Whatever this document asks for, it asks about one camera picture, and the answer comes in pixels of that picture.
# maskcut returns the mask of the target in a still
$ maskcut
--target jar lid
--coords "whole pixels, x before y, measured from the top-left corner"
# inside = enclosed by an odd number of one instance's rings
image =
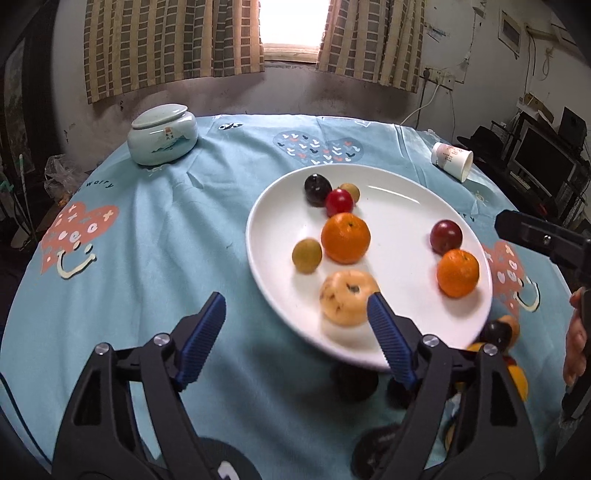
[[[183,114],[189,109],[186,105],[179,105],[177,103],[167,103],[166,105],[158,105],[150,110],[146,110],[133,122],[131,128],[140,130],[143,128],[154,127],[165,122],[170,122]]]

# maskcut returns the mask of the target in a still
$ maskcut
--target tablecloth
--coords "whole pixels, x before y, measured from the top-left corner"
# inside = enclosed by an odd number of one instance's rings
[[[430,163],[436,135],[398,125],[301,115],[218,115],[197,124],[196,147],[171,164],[141,167],[126,144],[114,151],[61,211],[53,230],[58,223],[63,230],[44,239],[27,268],[2,341],[0,371],[49,456],[97,343],[142,345],[219,291],[228,303],[226,323],[198,382],[181,395],[196,432],[237,447],[263,479],[352,477],[359,436],[400,421],[404,412],[386,404],[387,376],[368,401],[339,400],[329,378],[334,361],[265,302],[244,240],[249,210],[270,183],[297,168],[342,162],[384,168],[426,186],[462,214],[484,244],[495,288],[491,318],[509,312],[521,322],[511,354],[530,382],[526,406],[544,459],[564,393],[568,293],[548,259],[499,240],[495,215],[513,207],[486,176],[473,168],[460,184]],[[65,280],[78,265],[83,271]],[[140,433],[157,456],[142,391],[133,393]],[[4,392],[0,401],[39,457]],[[443,458],[438,439],[430,465]]]

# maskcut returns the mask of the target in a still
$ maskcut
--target computer monitor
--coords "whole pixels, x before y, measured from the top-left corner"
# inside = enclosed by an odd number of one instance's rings
[[[525,133],[515,162],[553,198],[575,169],[568,156],[531,128]]]

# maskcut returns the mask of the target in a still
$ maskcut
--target screw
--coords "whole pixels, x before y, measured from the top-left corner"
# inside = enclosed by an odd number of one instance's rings
[[[95,346],[95,353],[97,355],[104,355],[109,351],[109,344],[108,343],[99,343]]]
[[[486,353],[487,355],[490,355],[490,356],[495,356],[497,353],[499,353],[499,349],[496,346],[494,346],[493,344],[487,343],[484,346],[484,353]]]
[[[164,346],[170,341],[170,335],[168,333],[159,333],[154,337],[154,343],[158,346]]]
[[[439,338],[437,338],[435,335],[425,335],[423,337],[423,343],[428,347],[434,348],[439,345]]]

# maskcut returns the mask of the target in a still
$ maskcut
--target power outlet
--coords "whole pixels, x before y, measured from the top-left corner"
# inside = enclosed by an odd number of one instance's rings
[[[438,70],[432,67],[427,67],[427,70],[429,71],[429,82],[443,83],[443,78],[445,77],[444,70]]]
[[[448,90],[453,90],[456,83],[456,76],[453,73],[432,67],[427,67],[427,70],[429,71],[429,82],[438,83]]]

